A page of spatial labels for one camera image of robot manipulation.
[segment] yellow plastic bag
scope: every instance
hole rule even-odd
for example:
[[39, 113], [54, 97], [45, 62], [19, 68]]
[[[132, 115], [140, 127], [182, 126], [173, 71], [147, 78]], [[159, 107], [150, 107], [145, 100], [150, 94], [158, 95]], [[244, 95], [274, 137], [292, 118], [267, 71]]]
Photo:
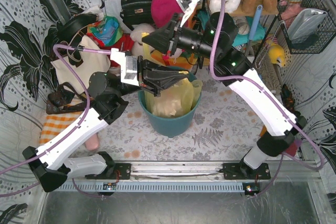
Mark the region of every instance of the yellow plastic bag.
[[145, 92], [146, 107], [161, 118], [177, 118], [190, 112], [194, 100], [194, 87], [187, 78], [169, 89], [161, 91], [160, 97]]
[[196, 106], [198, 99], [200, 98], [203, 82], [200, 80], [194, 80], [192, 81], [191, 84], [194, 87], [194, 99], [193, 99], [193, 105], [191, 107], [191, 109], [193, 109]]

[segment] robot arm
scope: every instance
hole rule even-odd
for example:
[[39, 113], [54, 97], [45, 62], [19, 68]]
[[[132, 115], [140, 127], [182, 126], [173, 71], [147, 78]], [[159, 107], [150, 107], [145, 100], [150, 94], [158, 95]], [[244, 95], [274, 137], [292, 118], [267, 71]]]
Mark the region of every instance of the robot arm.
[[[81, 158], [69, 156], [89, 137], [121, 116], [128, 105], [128, 102], [122, 99], [123, 95], [142, 89], [159, 96], [161, 90], [187, 77], [186, 71], [158, 66], [143, 60], [142, 57], [127, 56], [115, 49], [111, 51], [111, 59], [120, 64], [121, 76], [96, 72], [90, 77], [88, 92], [94, 101], [90, 103], [90, 109], [82, 124], [78, 127], [83, 114], [48, 143], [38, 148], [29, 146], [23, 151], [26, 159], [46, 152], [39, 159], [29, 163], [30, 169], [46, 192], [57, 189], [68, 178], [98, 174], [105, 174], [111, 178], [116, 164], [106, 152]], [[72, 129], [75, 129], [74, 132], [60, 142]]]
[[[197, 0], [177, 0], [181, 9], [188, 15]], [[198, 53], [206, 58], [210, 57], [214, 35], [216, 33], [219, 13], [211, 15], [206, 24], [204, 32], [182, 27], [185, 20], [182, 15], [175, 14], [170, 23], [144, 37], [142, 41], [155, 47], [163, 54], [174, 54], [176, 48], [189, 52]], [[222, 83], [239, 94], [261, 118], [267, 128], [267, 132], [258, 140], [253, 147], [236, 165], [235, 171], [245, 178], [255, 178], [256, 170], [268, 157], [276, 157], [285, 151], [295, 140], [297, 131], [288, 122], [276, 105], [265, 95], [271, 94], [263, 84], [255, 69], [252, 68], [249, 60], [238, 50], [232, 47], [233, 40], [238, 34], [238, 28], [229, 14], [225, 14], [220, 37], [215, 52], [214, 70], [219, 77], [244, 76], [259, 84], [263, 90], [260, 91], [254, 84], [247, 80], [231, 79]], [[306, 119], [301, 116], [296, 118], [282, 104], [274, 99], [274, 102], [282, 108], [287, 117], [296, 122], [301, 129], [306, 125]]]

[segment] plastic bucket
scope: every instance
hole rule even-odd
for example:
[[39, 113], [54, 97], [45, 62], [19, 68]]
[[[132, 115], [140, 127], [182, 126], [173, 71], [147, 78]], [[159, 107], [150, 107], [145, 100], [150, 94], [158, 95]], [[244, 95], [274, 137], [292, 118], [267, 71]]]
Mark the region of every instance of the plastic bucket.
[[[197, 78], [192, 73], [190, 73], [188, 79], [191, 82], [191, 81], [196, 80]], [[156, 115], [153, 115], [146, 109], [144, 91], [138, 92], [138, 98], [139, 98], [140, 105], [142, 109], [145, 111], [145, 113], [147, 114], [152, 127], [158, 133], [160, 133], [161, 135], [167, 136], [167, 137], [175, 137], [175, 136], [181, 135], [183, 132], [185, 132], [189, 128], [193, 120], [196, 108], [200, 104], [201, 96], [202, 96], [202, 92], [199, 96], [196, 106], [188, 114], [185, 114], [184, 116], [180, 116], [179, 118], [160, 118]]]

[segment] wire basket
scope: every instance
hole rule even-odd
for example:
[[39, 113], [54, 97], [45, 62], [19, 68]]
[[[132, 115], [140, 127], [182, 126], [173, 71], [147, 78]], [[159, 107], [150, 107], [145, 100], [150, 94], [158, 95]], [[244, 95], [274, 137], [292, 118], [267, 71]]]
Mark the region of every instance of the wire basket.
[[[287, 29], [295, 20], [298, 14], [297, 10], [299, 10], [300, 7], [324, 10], [327, 12], [327, 15], [312, 34], [290, 40]], [[282, 25], [281, 28], [287, 41], [289, 51], [292, 55], [319, 54], [327, 47], [327, 45], [333, 40], [336, 35], [336, 24], [330, 16], [329, 10], [327, 10], [326, 6], [322, 3], [321, 0], [290, 0], [286, 2], [280, 0], [278, 2], [278, 10], [278, 19], [285, 21], [285, 24]]]

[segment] white bracket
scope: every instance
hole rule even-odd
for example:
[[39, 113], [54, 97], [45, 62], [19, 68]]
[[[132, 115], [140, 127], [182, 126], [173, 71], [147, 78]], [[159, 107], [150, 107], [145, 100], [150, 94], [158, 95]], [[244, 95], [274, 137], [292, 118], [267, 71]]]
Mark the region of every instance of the white bracket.
[[[180, 25], [180, 27], [182, 27], [184, 23], [186, 23], [186, 21], [190, 18], [190, 16], [192, 15], [192, 13], [194, 12], [197, 6], [198, 1], [200, 0], [176, 0], [176, 1], [178, 5], [180, 6], [180, 8], [182, 9], [182, 11], [184, 12], [181, 25]], [[183, 2], [187, 2], [187, 1], [191, 1], [191, 2], [189, 3], [188, 7], [185, 7]]]
[[110, 59], [120, 65], [120, 80], [122, 83], [139, 86], [137, 57], [126, 56], [124, 52], [112, 48]]

